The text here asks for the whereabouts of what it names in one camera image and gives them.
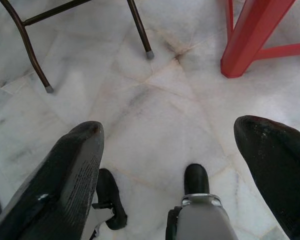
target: chair leg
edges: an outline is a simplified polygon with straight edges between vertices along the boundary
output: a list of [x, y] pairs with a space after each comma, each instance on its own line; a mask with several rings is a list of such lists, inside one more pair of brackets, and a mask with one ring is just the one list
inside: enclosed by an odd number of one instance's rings
[[146, 57], [148, 59], [153, 59], [155, 55], [154, 55], [154, 52], [151, 50], [150, 43], [149, 43], [146, 31], [145, 31], [144, 25], [142, 24], [141, 18], [139, 16], [136, 3], [134, 0], [127, 0], [127, 2], [129, 5], [129, 8], [131, 10], [136, 28], [139, 32], [142, 44], [144, 46]]
[[12, 17], [15, 25], [17, 26], [20, 35], [22, 37], [26, 52], [29, 56], [30, 62], [35, 70], [35, 72], [37, 73], [37, 75], [39, 76], [45, 90], [47, 93], [53, 93], [54, 89], [52, 88], [52, 86], [50, 85], [50, 83], [48, 82], [44, 72], [42, 71], [36, 55], [34, 53], [34, 50], [32, 48], [28, 33], [26, 31], [26, 28], [23, 24], [23, 22], [21, 21], [20, 17], [18, 16], [18, 14], [16, 13], [15, 9], [12, 7], [12, 5], [9, 3], [8, 0], [0, 0], [0, 2], [2, 3], [2, 5], [4, 6], [4, 8], [8, 11], [8, 13], [10, 14], [10, 16]]

